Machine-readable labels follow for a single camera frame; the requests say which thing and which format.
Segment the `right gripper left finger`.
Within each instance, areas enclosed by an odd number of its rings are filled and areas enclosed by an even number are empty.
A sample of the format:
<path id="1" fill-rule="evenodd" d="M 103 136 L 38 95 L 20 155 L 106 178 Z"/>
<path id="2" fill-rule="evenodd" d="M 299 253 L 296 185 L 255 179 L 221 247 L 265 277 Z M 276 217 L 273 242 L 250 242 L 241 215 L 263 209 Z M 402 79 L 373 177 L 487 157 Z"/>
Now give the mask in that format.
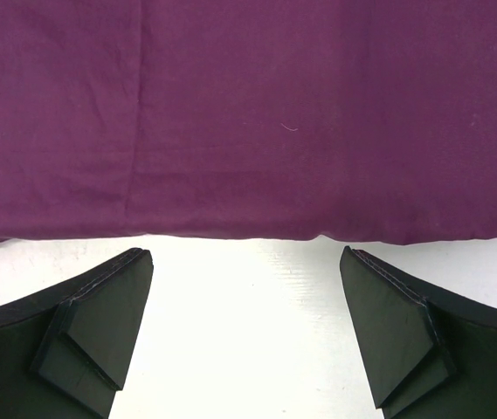
<path id="1" fill-rule="evenodd" d="M 132 248 L 0 306 L 0 418 L 107 418 L 125 385 L 153 277 Z"/>

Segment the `purple cloth wrap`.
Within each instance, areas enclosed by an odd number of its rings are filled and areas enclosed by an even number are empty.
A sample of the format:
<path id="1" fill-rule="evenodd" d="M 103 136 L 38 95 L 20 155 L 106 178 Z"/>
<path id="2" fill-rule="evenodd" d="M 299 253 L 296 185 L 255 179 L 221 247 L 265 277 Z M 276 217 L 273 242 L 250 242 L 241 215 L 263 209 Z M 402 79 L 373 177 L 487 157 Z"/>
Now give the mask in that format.
<path id="1" fill-rule="evenodd" d="M 497 1 L 0 1 L 0 243 L 497 237 Z"/>

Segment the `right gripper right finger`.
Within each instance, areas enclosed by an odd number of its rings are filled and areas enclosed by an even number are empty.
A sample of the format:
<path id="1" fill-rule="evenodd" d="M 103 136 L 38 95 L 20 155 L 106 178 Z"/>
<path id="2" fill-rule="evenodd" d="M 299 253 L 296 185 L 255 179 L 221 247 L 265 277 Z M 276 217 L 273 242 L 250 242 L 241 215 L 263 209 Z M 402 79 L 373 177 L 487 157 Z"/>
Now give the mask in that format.
<path id="1" fill-rule="evenodd" d="M 386 418 L 497 418 L 497 308 L 346 247 L 342 286 Z"/>

